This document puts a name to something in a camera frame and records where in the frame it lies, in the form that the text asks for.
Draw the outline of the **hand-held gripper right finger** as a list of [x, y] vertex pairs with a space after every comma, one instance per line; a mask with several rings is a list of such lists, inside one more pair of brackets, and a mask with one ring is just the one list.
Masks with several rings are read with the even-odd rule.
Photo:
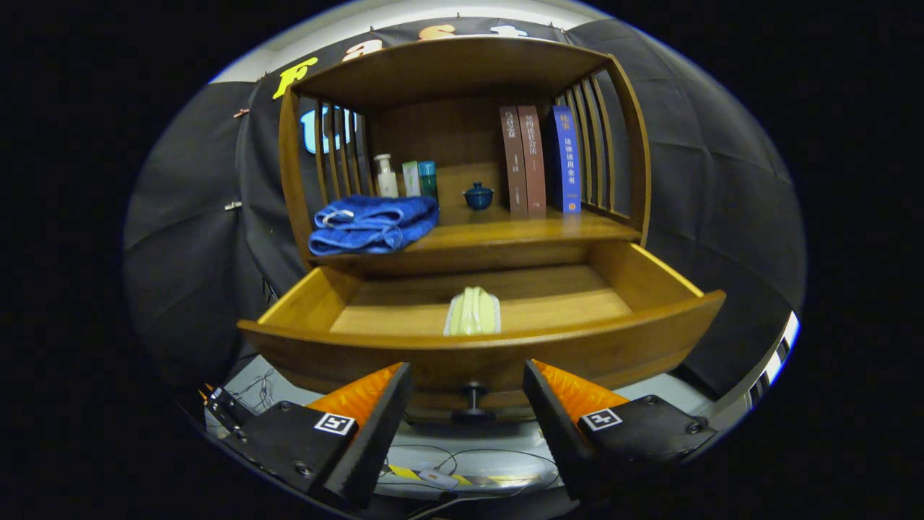
[[695, 417], [654, 394], [628, 399], [540, 360], [526, 360], [523, 391], [568, 496], [600, 503], [619, 486], [666, 474], [718, 438]]

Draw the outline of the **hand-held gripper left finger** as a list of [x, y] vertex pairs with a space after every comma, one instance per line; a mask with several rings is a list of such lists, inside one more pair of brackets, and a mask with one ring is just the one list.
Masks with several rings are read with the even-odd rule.
[[224, 445], [276, 484], [337, 509], [369, 506], [409, 404], [409, 363], [393, 363], [316, 399], [252, 412], [217, 389]]

